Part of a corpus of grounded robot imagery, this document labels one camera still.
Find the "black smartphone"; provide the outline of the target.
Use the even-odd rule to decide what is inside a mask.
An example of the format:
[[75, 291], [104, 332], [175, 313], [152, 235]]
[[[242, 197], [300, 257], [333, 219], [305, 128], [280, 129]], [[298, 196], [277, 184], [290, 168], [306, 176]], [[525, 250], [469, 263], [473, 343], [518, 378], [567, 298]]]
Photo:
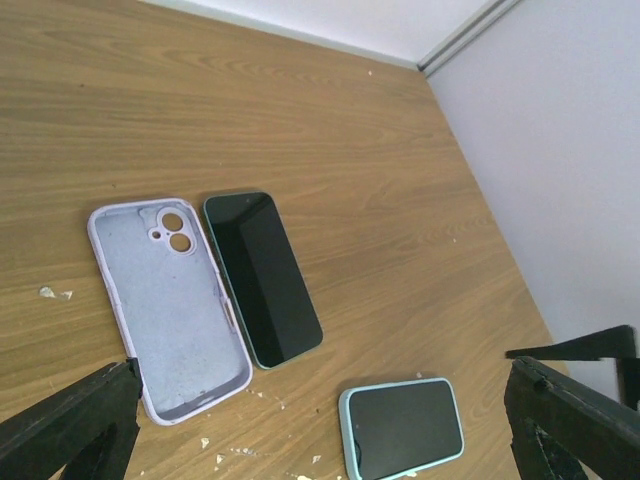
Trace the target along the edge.
[[256, 364], [273, 369], [318, 347], [324, 333], [271, 195], [217, 194], [203, 213]]

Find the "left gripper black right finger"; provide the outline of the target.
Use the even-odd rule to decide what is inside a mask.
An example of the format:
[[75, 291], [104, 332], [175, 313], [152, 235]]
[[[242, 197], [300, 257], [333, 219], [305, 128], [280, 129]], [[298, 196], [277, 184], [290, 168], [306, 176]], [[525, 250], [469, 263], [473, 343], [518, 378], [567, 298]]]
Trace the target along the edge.
[[512, 362], [504, 394], [522, 479], [639, 477], [639, 413], [530, 357]]

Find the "phone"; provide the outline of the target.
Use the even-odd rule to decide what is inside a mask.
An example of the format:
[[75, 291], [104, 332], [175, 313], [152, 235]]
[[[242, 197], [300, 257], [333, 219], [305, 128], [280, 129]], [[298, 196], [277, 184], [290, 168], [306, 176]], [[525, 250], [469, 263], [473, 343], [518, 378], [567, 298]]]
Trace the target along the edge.
[[87, 229], [156, 424], [178, 424], [249, 385], [251, 360], [232, 302], [188, 202], [103, 206]]
[[442, 377], [350, 388], [338, 411], [350, 479], [399, 479], [464, 452], [454, 389]]

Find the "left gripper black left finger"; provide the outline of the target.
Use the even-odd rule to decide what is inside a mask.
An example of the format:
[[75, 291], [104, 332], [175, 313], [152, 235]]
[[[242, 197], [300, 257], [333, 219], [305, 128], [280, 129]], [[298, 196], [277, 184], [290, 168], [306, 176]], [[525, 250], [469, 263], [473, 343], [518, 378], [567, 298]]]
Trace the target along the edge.
[[110, 363], [1, 423], [3, 479], [122, 479], [140, 430], [138, 360]]

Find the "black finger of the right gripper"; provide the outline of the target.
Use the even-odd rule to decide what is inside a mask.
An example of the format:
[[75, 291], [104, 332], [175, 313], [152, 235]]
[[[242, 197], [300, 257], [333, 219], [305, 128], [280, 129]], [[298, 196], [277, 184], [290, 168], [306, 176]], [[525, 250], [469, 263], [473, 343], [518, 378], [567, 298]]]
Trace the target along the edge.
[[639, 354], [636, 329], [630, 325], [611, 327], [553, 345], [505, 352], [507, 359], [523, 356], [565, 362], [612, 359], [616, 365], [620, 403], [633, 410], [639, 409]]

